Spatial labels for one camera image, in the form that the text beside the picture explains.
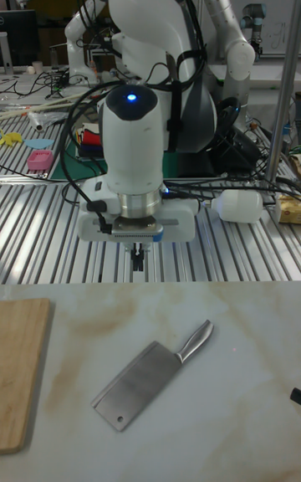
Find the kitchen knife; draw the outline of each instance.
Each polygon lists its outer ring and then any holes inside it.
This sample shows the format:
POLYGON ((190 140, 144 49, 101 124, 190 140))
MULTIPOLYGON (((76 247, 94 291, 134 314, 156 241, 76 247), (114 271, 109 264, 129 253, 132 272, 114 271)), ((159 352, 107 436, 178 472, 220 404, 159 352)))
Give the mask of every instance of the kitchen knife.
POLYGON ((209 339, 213 324, 206 320, 176 354, 152 342, 92 401, 91 405, 116 430, 128 424, 166 386, 181 366, 209 339))

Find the marble countertop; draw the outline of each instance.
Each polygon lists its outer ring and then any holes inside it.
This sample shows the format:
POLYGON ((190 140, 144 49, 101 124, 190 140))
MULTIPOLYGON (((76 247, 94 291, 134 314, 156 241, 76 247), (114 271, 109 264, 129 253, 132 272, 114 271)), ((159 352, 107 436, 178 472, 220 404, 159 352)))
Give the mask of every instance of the marble countertop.
POLYGON ((1 285, 52 316, 23 451, 1 482, 300 482, 301 284, 1 285), (150 342, 211 340, 123 432, 90 401, 150 342))

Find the metal handle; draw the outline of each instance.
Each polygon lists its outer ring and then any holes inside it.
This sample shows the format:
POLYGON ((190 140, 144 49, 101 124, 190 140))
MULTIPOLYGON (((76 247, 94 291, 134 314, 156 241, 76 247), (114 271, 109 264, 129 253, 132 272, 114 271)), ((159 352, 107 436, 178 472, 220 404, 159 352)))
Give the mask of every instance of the metal handle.
POLYGON ((193 356, 206 342, 213 332, 214 325, 206 320, 204 324, 188 339, 183 348, 175 354, 180 359, 181 364, 185 363, 189 357, 193 356))

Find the yellow object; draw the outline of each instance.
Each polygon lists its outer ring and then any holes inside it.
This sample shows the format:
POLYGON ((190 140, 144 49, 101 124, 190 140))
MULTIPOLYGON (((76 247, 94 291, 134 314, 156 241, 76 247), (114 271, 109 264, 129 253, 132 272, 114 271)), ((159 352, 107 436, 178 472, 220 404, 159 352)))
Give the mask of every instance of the yellow object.
POLYGON ((13 142, 19 141, 20 143, 23 142, 21 135, 18 132, 8 132, 4 134, 3 130, 0 129, 1 132, 1 140, 0 146, 6 144, 7 146, 13 146, 13 142))
POLYGON ((301 201, 281 195, 276 202, 276 215, 280 223, 301 223, 301 201))

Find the cutting board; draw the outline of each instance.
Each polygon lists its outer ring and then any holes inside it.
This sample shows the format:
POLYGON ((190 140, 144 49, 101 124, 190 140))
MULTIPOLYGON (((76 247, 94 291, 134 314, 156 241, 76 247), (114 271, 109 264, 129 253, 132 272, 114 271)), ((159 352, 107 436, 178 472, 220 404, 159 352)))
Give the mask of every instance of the cutting board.
POLYGON ((23 446, 49 304, 0 302, 0 454, 23 446))

